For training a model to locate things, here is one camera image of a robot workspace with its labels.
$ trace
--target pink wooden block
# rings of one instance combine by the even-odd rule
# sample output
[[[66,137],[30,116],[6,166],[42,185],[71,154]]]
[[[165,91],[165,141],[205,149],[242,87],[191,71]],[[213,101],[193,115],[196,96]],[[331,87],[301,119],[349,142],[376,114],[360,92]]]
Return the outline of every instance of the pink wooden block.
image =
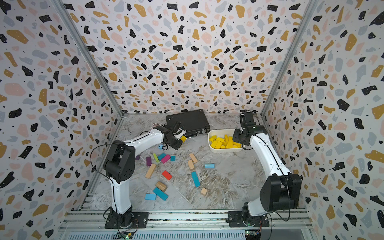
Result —
[[[170,159],[170,155],[166,155],[163,159],[161,159],[161,162],[162,163],[165,163],[166,161],[168,161]]]
[[[147,167],[149,167],[152,164],[152,158],[147,157]]]

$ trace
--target mounting plate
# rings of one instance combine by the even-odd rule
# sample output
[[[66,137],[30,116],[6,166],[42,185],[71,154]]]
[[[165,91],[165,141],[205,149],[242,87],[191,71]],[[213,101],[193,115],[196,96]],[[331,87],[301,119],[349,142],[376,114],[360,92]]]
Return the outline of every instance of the mounting plate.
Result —
[[[268,218],[265,220],[264,216],[260,216],[260,221],[262,223],[262,227],[269,227]],[[229,222],[229,227],[244,227],[246,226],[243,222],[241,211],[228,211],[228,219],[232,222]],[[253,227],[260,227],[260,221],[256,221]]]
[[[133,225],[131,226],[130,229],[135,230],[136,228],[146,228],[147,227],[147,222],[148,222],[148,212],[133,212]],[[116,221],[115,218],[111,217],[111,214],[108,214],[107,217],[108,221],[105,222],[105,229],[116,229]]]

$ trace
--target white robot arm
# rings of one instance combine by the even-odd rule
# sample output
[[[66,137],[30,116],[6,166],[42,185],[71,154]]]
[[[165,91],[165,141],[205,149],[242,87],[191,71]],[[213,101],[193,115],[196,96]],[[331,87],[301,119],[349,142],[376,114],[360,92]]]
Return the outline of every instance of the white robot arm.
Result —
[[[129,178],[135,170],[135,158],[146,149],[163,143],[178,149],[185,134],[179,122],[172,127],[158,126],[150,132],[127,141],[116,140],[111,145],[104,162],[106,175],[111,180],[112,206],[108,219],[118,222],[118,227],[127,228],[132,223],[132,205],[129,199]]]
[[[297,208],[301,178],[292,174],[282,163],[263,125],[256,125],[253,113],[240,114],[241,129],[236,129],[233,141],[251,146],[256,152],[266,177],[260,197],[246,202],[242,209],[242,218],[246,225],[251,226],[259,216],[276,210]]]

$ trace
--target blue wooden block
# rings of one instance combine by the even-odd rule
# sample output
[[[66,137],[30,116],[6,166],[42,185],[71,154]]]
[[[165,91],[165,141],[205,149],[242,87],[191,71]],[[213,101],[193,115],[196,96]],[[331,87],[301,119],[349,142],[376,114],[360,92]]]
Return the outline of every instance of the blue wooden block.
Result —
[[[192,172],[191,174],[192,174],[193,182],[195,182],[195,187],[200,187],[200,181],[199,181],[199,178],[197,177],[197,173]]]
[[[165,156],[166,156],[166,154],[165,154],[165,153],[162,153],[162,154],[160,154],[157,158],[158,158],[159,160],[161,160],[161,159],[163,159]]]
[[[162,190],[160,190],[159,188],[157,188],[157,187],[155,187],[155,189],[153,190],[153,192],[157,195],[157,196],[159,196],[159,198],[161,198],[162,200],[167,200],[167,198],[168,198],[168,195],[167,194],[165,194],[165,193],[163,193],[163,191]]]
[[[156,194],[150,194],[150,193],[147,193],[145,195],[145,200],[156,200]]]
[[[206,164],[204,164],[204,167],[205,168],[215,168],[215,164],[214,163],[206,163]]]

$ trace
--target patterned wall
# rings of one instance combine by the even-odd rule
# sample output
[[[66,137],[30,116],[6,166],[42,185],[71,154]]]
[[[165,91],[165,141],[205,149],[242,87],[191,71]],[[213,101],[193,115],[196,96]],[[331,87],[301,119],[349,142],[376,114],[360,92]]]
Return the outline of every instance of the patterned wall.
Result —
[[[118,116],[50,2],[0,7],[0,239],[53,239]]]
[[[383,10],[319,1],[267,112],[319,239],[384,239]]]
[[[65,0],[124,112],[260,111],[304,0]]]

